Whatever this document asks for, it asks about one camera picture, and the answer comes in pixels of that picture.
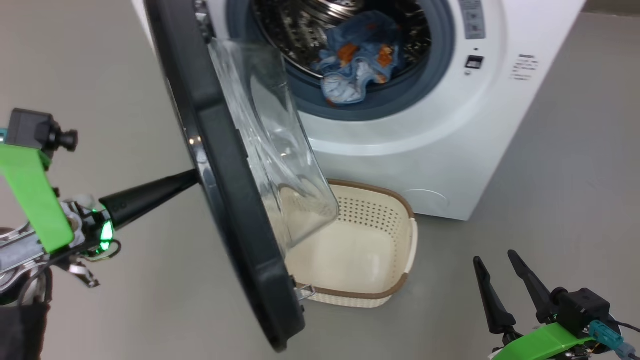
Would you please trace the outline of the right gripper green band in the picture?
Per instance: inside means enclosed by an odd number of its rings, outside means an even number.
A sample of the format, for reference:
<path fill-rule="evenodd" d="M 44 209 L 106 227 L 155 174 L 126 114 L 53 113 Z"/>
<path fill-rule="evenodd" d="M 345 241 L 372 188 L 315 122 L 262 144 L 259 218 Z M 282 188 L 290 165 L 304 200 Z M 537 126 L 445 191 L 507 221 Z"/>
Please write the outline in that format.
<path fill-rule="evenodd" d="M 517 251 L 508 250 L 507 255 L 515 274 L 528 291 L 537 321 L 555 322 L 557 306 L 553 304 L 551 292 Z M 516 320 L 496 294 L 490 273 L 480 256 L 473 258 L 473 268 L 489 332 L 503 335 L 503 347 L 494 351 L 494 360 L 584 360 L 589 357 L 591 353 L 585 344 L 593 338 L 577 338 L 557 323 L 542 326 L 528 335 L 519 335 L 514 329 Z"/>

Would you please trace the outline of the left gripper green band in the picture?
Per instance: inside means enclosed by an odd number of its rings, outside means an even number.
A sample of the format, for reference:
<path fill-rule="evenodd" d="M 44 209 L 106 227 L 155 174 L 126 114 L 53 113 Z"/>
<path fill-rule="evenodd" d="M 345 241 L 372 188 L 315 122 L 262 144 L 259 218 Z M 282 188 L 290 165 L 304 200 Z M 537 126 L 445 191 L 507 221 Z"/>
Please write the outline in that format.
<path fill-rule="evenodd" d="M 199 184 L 196 170 L 184 171 L 99 198 L 61 201 L 47 176 L 50 158 L 25 146 L 1 146 L 1 175 L 27 217 L 27 223 L 1 235 L 1 287 L 10 289 L 25 276 L 36 277 L 55 264 L 88 287 L 99 283 L 86 269 L 91 263 L 118 255 L 115 230 L 134 223 L 184 191 Z"/>

